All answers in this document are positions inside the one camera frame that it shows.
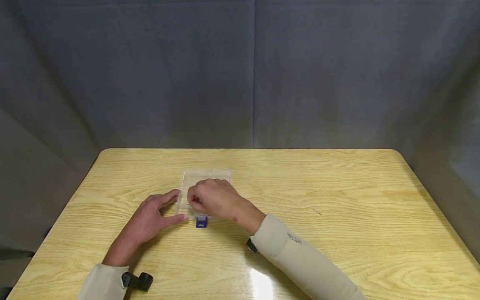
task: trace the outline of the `arm sleeve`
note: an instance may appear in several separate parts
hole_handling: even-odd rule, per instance
[[[267,215],[252,243],[312,299],[363,300],[359,288],[333,262]]]
[[[121,276],[127,271],[127,266],[96,264],[82,284],[77,300],[122,300],[127,289]]]

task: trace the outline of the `fabric wall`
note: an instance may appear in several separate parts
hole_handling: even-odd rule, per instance
[[[15,249],[99,149],[393,148],[480,261],[480,2],[0,3],[0,184],[45,210]]]
[[[0,288],[16,282],[99,152],[23,21],[1,2]]]
[[[253,0],[23,0],[100,146],[251,147]]]

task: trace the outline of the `blue clip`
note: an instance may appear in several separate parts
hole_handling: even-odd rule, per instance
[[[206,216],[198,216],[196,227],[197,228],[206,228],[207,227],[207,217]]]

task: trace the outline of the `wrist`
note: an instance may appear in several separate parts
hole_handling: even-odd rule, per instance
[[[247,201],[245,205],[238,210],[238,215],[233,218],[233,221],[252,236],[255,235],[265,217],[266,215],[260,209],[250,201]]]

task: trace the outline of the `wood grain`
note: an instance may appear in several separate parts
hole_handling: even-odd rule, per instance
[[[178,188],[185,168],[231,170],[240,194],[369,299],[480,299],[479,265],[398,152],[320,149],[104,150],[9,299],[74,299],[138,204]],[[134,272],[153,275],[150,291],[128,297],[306,299],[247,239],[225,222],[169,228],[138,253]]]

